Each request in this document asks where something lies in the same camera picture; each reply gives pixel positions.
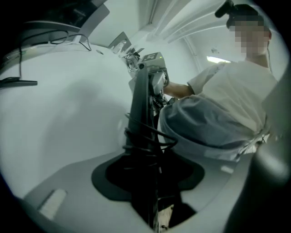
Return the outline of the ceiling light panel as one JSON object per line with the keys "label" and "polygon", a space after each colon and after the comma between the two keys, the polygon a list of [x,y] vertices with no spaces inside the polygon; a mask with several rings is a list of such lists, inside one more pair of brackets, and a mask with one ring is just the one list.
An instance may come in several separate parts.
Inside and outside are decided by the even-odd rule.
{"label": "ceiling light panel", "polygon": [[221,59],[221,58],[218,58],[218,57],[207,56],[206,58],[207,58],[207,60],[209,62],[216,63],[216,64],[221,63],[221,62],[223,62],[223,63],[230,63],[230,61],[225,60],[225,59]]}

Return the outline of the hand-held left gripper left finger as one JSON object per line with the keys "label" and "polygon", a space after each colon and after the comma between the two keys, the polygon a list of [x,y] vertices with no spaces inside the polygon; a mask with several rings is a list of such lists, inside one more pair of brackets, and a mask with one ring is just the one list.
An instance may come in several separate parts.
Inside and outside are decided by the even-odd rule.
{"label": "hand-held left gripper left finger", "polygon": [[[22,200],[25,213],[49,233],[151,233],[151,229],[127,202],[101,195],[91,182],[93,170],[118,156],[120,151],[72,163],[58,170]],[[56,189],[67,192],[53,220],[38,209]]]}

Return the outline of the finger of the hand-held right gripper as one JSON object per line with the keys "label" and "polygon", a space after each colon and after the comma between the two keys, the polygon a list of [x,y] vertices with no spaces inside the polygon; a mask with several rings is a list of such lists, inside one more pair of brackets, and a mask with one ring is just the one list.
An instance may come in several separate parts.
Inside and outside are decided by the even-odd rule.
{"label": "finger of the hand-held right gripper", "polygon": [[159,95],[164,85],[164,73],[150,74],[150,91],[152,95]]}

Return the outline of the person's right forearm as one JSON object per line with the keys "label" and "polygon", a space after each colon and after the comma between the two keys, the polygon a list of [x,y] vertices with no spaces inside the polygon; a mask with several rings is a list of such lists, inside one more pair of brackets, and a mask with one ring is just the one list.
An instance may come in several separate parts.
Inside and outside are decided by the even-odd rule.
{"label": "person's right forearm", "polygon": [[166,95],[176,99],[181,99],[195,94],[192,88],[188,85],[177,84],[173,82],[169,82],[169,84],[163,88],[163,92]]}

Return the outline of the person's shirt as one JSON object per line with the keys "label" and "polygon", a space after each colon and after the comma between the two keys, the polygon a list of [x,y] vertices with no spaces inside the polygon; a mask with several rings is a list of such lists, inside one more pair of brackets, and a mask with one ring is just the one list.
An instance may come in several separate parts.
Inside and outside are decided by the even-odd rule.
{"label": "person's shirt", "polygon": [[258,64],[216,64],[188,81],[189,96],[161,110],[161,130],[178,140],[178,154],[235,161],[269,132],[262,103],[276,85],[269,69]]}

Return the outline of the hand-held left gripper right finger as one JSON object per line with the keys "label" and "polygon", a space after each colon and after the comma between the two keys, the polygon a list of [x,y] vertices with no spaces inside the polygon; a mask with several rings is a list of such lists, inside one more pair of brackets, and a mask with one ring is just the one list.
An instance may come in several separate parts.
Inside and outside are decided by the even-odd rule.
{"label": "hand-held left gripper right finger", "polygon": [[237,162],[180,156],[168,151],[167,180],[177,184],[172,219],[227,219],[242,191],[252,153]]}

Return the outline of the black monitor stand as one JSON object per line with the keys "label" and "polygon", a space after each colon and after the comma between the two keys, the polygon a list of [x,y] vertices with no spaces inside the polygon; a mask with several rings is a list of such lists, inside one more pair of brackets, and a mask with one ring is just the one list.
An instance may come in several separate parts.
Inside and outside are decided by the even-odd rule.
{"label": "black monitor stand", "polygon": [[21,86],[36,86],[37,81],[22,80],[19,77],[7,77],[0,80],[0,88],[21,87]]}

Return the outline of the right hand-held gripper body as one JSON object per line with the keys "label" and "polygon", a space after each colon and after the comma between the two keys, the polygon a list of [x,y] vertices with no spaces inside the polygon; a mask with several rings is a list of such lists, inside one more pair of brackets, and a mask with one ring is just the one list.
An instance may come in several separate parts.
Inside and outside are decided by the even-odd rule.
{"label": "right hand-held gripper body", "polygon": [[162,71],[165,75],[164,87],[169,84],[166,63],[161,52],[155,52],[145,55],[137,66],[140,70],[146,67],[148,73]]}

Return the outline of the black curved monitor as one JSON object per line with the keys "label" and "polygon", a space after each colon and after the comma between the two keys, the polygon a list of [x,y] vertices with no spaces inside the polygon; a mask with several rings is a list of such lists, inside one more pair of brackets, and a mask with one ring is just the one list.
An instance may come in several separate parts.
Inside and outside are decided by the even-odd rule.
{"label": "black curved monitor", "polygon": [[67,35],[78,33],[80,28],[60,22],[34,20],[25,22],[21,27],[19,41],[22,46],[34,45],[66,38]]}

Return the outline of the black keyboard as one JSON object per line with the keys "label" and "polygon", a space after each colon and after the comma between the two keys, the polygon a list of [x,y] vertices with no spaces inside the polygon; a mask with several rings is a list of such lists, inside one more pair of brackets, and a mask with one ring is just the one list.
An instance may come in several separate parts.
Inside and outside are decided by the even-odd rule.
{"label": "black keyboard", "polygon": [[153,121],[147,69],[138,72],[126,130],[131,178],[131,204],[154,233],[158,220],[158,156],[161,147]]}

